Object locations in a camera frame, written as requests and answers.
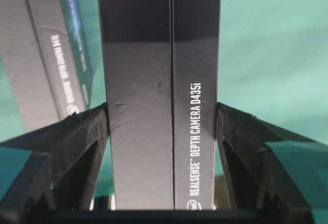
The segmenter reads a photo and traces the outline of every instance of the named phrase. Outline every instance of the teal fabric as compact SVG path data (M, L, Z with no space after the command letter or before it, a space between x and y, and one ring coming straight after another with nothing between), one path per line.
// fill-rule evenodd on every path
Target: teal fabric
M23 120L0 56L0 142L24 133Z
M328 0L221 0L218 100L328 141Z
M0 201L30 157L31 151L0 147Z
M328 223L328 146L319 142L268 142L313 209L316 223Z

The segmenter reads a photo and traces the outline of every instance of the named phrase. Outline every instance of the cardboard box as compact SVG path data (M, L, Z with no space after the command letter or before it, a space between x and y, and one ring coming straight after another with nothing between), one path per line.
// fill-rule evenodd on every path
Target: cardboard box
M27 1L60 119L86 110L92 71L80 32L77 1L63 0L67 21L61 0ZM81 54L73 54L77 48L74 41L80 42Z
M173 209L170 0L99 0L116 209Z
M174 201L211 210L220 0L172 0Z
M0 3L1 55L26 130L86 110L92 71L76 0L64 11L61 0Z
M0 0L0 52L27 131L59 121L25 0Z

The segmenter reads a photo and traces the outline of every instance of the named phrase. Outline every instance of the teal background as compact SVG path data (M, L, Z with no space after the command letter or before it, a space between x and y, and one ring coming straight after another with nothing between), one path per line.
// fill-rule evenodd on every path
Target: teal background
M0 180L0 201L20 173L30 155L31 151L29 150L0 147L0 175L2 176Z
M218 100L328 141L328 0L221 0ZM78 0L94 71L91 107L106 101L97 0ZM0 60L0 141L24 133ZM96 195L112 191L110 147ZM216 151L216 173L222 173Z
M328 223L328 146L318 142L268 142L312 208L316 223Z

